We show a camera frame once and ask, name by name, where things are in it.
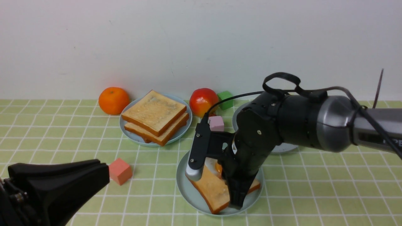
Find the bread slice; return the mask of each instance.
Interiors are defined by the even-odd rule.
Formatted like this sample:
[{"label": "bread slice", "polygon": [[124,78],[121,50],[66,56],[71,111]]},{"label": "bread slice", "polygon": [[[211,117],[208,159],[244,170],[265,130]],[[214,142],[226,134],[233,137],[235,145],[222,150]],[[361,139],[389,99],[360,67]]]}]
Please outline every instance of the bread slice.
[{"label": "bread slice", "polygon": [[186,110],[186,105],[151,90],[135,105],[123,112],[121,117],[155,136],[160,136]]},{"label": "bread slice", "polygon": [[151,143],[152,141],[148,140],[147,138],[142,138],[146,144]]},{"label": "bread slice", "polygon": [[[218,214],[220,211],[229,206],[230,197],[228,186],[223,180],[219,179],[211,171],[209,171],[205,165],[201,179],[198,181],[189,181],[198,190],[198,192],[200,192],[205,202],[207,202],[209,210],[212,214]],[[259,189],[260,186],[260,182],[255,179],[248,191],[248,194]]]},{"label": "bread slice", "polygon": [[134,123],[126,123],[124,125],[125,130],[137,134],[143,139],[147,139],[154,143],[157,143],[161,146],[165,146],[165,144],[172,138],[172,136],[183,126],[187,124],[187,120],[189,119],[189,114],[186,112],[182,114],[162,135],[155,136],[150,133],[146,129],[134,124]]}]

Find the green cube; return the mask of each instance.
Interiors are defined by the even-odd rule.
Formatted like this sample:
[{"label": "green cube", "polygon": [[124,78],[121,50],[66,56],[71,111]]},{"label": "green cube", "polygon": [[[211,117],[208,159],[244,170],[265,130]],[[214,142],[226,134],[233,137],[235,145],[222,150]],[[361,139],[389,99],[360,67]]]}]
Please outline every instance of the green cube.
[{"label": "green cube", "polygon": [[[223,92],[218,93],[219,101],[232,97],[232,96],[233,95],[229,91],[223,91]],[[229,108],[233,107],[233,100],[225,101],[222,104],[220,104],[219,107],[222,110],[229,109]]]}]

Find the plate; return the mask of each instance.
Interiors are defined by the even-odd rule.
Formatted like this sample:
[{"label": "plate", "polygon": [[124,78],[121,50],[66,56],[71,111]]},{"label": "plate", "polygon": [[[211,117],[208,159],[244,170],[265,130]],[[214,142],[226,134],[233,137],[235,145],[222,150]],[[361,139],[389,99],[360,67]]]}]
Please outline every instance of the plate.
[{"label": "plate", "polygon": [[[238,127],[237,127],[237,122],[236,122],[236,117],[238,115],[238,113],[245,108],[248,104],[245,103],[242,106],[240,106],[239,108],[237,108],[237,110],[234,112],[233,117],[232,117],[232,125],[233,125],[233,129],[234,131],[237,131]],[[290,152],[293,149],[297,148],[298,145],[294,145],[294,144],[287,144],[287,143],[282,143],[281,145],[275,146],[274,149],[272,150],[271,153],[285,153],[285,152]]]},{"label": "plate", "polygon": [[[186,112],[189,114],[189,119],[187,120],[187,124],[186,124],[185,126],[181,127],[181,128],[172,136],[172,138],[166,143],[166,144],[170,144],[170,143],[173,143],[173,142],[177,141],[178,139],[180,139],[180,137],[182,137],[182,136],[186,133],[186,131],[187,131],[187,130],[189,129],[189,127],[191,126],[191,122],[192,122],[192,120],[193,120],[193,114],[192,114],[192,112],[191,112],[190,106],[189,106],[186,102],[184,102],[184,100],[182,100],[182,99],[180,99],[180,98],[178,98],[178,97],[175,97],[175,96],[173,96],[173,95],[170,95],[170,94],[162,94],[162,95],[164,95],[165,97],[168,97],[168,98],[170,98],[170,99],[172,99],[172,100],[174,100],[174,101],[177,101],[177,102],[179,102],[179,103],[182,103],[182,104],[186,105],[186,107],[187,107]],[[126,110],[128,110],[130,107],[132,107],[134,104],[136,104],[136,103],[137,103],[138,101],[140,101],[141,99],[142,99],[142,98],[139,98],[139,99],[136,99],[135,101],[131,102],[129,105],[127,105],[127,107],[123,110],[123,112],[125,112]],[[159,146],[159,144],[156,144],[156,143],[154,143],[154,142],[145,143],[144,140],[142,139],[142,137],[138,136],[137,134],[134,134],[134,133],[131,133],[131,132],[125,130],[125,129],[124,129],[124,125],[125,125],[126,123],[127,123],[127,122],[126,122],[125,120],[123,120],[123,118],[122,118],[121,115],[120,115],[120,129],[122,130],[122,132],[124,133],[124,135],[126,135],[130,140],[132,140],[132,141],[134,141],[135,143],[140,144],[140,145],[142,145],[142,146],[148,146],[148,147],[157,147],[157,146]]]},{"label": "plate", "polygon": [[[243,208],[241,208],[240,210],[234,208],[226,208],[218,214],[212,214],[204,198],[202,198],[198,190],[191,184],[189,179],[186,177],[186,167],[189,160],[189,153],[190,152],[187,152],[184,155],[184,157],[180,160],[176,172],[176,183],[181,195],[184,197],[187,203],[189,203],[191,206],[193,206],[200,212],[206,215],[219,216],[219,217],[236,215],[254,205],[254,203],[261,196],[261,192],[263,191],[262,186],[260,187],[260,189],[255,190],[254,192],[246,196],[246,198],[244,199]],[[255,178],[261,182],[261,185],[264,185],[264,173],[262,168],[258,171],[257,176]]]}]

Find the black cable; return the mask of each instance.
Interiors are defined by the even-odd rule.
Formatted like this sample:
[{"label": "black cable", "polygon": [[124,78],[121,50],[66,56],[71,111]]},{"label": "black cable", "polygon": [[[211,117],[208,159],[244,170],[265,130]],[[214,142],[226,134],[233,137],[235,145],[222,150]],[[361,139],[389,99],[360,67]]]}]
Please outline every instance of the black cable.
[{"label": "black cable", "polygon": [[[398,157],[402,160],[402,151],[394,144],[394,142],[391,140],[391,138],[389,137],[389,135],[387,134],[387,132],[384,130],[384,128],[378,124],[378,122],[373,119],[366,111],[365,108],[359,104],[359,102],[357,102],[357,100],[355,99],[355,97],[352,95],[352,93],[343,87],[340,86],[332,86],[329,88],[322,88],[322,89],[316,89],[316,90],[306,90],[308,92],[312,92],[312,91],[331,91],[331,90],[340,90],[343,91],[347,97],[351,100],[352,104],[356,107],[358,113],[360,113],[369,123],[370,125],[376,130],[376,132],[378,132],[378,134],[385,140],[385,142],[387,142],[387,144],[392,148],[392,150],[395,152],[395,154],[398,155]],[[295,92],[294,90],[283,90],[284,92]],[[240,94],[240,95],[236,95],[233,97],[229,97],[226,98],[224,100],[221,100],[219,102],[217,102],[216,104],[212,105],[212,107],[210,107],[210,109],[204,114],[204,117],[202,118],[201,122],[208,122],[208,117],[209,117],[209,113],[212,111],[212,109],[214,109],[214,107],[226,102],[226,101],[230,101],[236,98],[240,98],[240,97],[246,97],[246,96],[251,96],[251,95],[257,95],[257,94],[261,94],[264,91],[258,91],[258,92],[249,92],[249,93],[244,93],[244,94]]]},{"label": "black cable", "polygon": [[224,99],[224,100],[221,100],[221,101],[219,101],[218,103],[212,105],[212,107],[210,107],[209,110],[204,114],[204,117],[208,117],[208,116],[209,116],[209,113],[212,111],[212,109],[214,109],[214,107],[216,107],[216,106],[222,104],[223,102],[230,101],[230,100],[233,100],[233,99],[236,99],[236,98],[240,98],[240,97],[251,96],[251,95],[257,95],[257,94],[261,94],[261,93],[263,93],[263,91],[249,92],[249,93],[244,93],[244,94],[236,95],[236,96],[229,97],[229,98],[226,98],[226,99]]}]

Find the apple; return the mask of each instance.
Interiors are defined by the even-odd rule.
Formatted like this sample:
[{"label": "apple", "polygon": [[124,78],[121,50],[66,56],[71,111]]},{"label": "apple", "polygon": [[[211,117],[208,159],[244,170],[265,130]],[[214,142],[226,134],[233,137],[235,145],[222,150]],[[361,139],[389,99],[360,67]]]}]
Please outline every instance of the apple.
[{"label": "apple", "polygon": [[[212,107],[212,105],[218,103],[218,95],[209,88],[200,88],[193,92],[190,97],[190,109],[198,117],[202,118],[204,114]],[[209,115],[213,115],[218,106],[214,107]]]}]

